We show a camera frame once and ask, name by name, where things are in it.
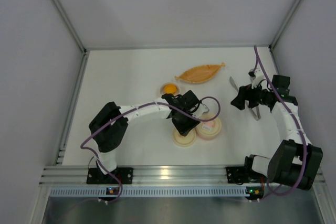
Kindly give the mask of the cream lid orange handle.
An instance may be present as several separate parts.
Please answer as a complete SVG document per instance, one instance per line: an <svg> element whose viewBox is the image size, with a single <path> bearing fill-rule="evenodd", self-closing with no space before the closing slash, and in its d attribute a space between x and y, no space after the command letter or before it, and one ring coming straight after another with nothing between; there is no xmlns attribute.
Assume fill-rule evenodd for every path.
<svg viewBox="0 0 336 224"><path fill-rule="evenodd" d="M197 133L192 129L187 136L182 136L178 130L174 129L173 131L173 141L177 146L180 147L189 147L194 144L196 141Z"/></svg>

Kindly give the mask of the steel food tongs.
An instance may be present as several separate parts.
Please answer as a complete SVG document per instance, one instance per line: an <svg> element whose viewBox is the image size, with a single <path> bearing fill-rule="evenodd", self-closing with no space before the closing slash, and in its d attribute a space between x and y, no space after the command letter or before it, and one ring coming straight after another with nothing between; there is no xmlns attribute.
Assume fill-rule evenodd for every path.
<svg viewBox="0 0 336 224"><path fill-rule="evenodd" d="M235 83L234 79L233 79L231 76L229 77L229 82L230 82L231 86L232 86L237 92L239 92L239 88L238 88L237 84ZM259 121L259 120L261 119L260 109L259 109L258 106L255 107L254 109L252 109L252 108L248 108L248 109L249 109L249 111L251 112L252 116L254 117L254 119L255 119L256 121Z"/></svg>

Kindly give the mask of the pink lunch bowl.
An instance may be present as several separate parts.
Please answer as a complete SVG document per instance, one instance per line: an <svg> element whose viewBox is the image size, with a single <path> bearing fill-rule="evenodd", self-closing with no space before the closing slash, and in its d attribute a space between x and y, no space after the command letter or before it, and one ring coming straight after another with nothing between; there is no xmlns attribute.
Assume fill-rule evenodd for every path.
<svg viewBox="0 0 336 224"><path fill-rule="evenodd" d="M215 139L220 132L221 129L215 128L205 129L201 127L196 129L197 136L206 141Z"/></svg>

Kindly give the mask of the orange lunch bowl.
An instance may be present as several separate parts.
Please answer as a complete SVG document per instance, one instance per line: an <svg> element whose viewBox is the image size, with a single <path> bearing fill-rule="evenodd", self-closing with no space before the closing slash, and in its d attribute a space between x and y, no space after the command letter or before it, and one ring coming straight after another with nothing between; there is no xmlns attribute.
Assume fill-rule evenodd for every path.
<svg viewBox="0 0 336 224"><path fill-rule="evenodd" d="M173 82L168 82L163 84L160 87L160 94L164 95L164 94L172 94L172 95L178 95L180 94L180 87Z"/></svg>

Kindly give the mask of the cream lid pink handle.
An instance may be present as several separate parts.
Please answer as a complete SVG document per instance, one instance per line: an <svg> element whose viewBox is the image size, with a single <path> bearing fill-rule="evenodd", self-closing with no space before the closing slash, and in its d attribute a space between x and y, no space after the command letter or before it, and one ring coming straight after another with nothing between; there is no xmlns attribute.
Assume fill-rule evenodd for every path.
<svg viewBox="0 0 336 224"><path fill-rule="evenodd" d="M215 129L222 129L222 122L219 118L215 118L214 120L208 121L208 122L201 122L197 128L215 128Z"/></svg>

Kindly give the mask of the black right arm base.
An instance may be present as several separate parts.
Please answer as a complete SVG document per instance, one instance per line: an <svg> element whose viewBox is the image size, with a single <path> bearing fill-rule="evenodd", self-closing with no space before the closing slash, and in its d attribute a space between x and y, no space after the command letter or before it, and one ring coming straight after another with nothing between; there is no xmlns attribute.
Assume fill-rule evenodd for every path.
<svg viewBox="0 0 336 224"><path fill-rule="evenodd" d="M259 183L261 178L264 178L262 174L248 170L244 166L228 166L225 169L229 184Z"/></svg>

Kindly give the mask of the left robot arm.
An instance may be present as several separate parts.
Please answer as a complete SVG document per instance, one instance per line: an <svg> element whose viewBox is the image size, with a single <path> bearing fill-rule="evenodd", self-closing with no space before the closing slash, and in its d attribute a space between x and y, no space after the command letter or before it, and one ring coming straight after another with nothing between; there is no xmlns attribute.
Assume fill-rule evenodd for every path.
<svg viewBox="0 0 336 224"><path fill-rule="evenodd" d="M207 111L197 96L190 90L184 95L164 94L160 98L146 105L117 106L115 102L107 103L89 124L91 134L111 122L93 137L98 146L97 166L106 175L117 168L116 148L128 127L137 123L171 119L175 129L182 136L196 127L200 118Z"/></svg>

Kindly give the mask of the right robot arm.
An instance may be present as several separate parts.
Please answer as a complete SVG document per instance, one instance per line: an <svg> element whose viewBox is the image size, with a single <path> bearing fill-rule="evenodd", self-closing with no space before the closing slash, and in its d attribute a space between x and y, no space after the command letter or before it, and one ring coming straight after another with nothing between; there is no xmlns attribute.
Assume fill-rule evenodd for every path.
<svg viewBox="0 0 336 224"><path fill-rule="evenodd" d="M323 151L311 144L307 138L298 115L298 102L289 94L290 78L274 75L272 89L264 89L262 82L266 79L262 73L251 71L251 83L237 88L238 95L231 105L244 110L265 105L269 107L274 118L280 145L272 157L251 154L245 158L245 170L250 174L260 174L271 183L278 183L301 190L312 187Z"/></svg>

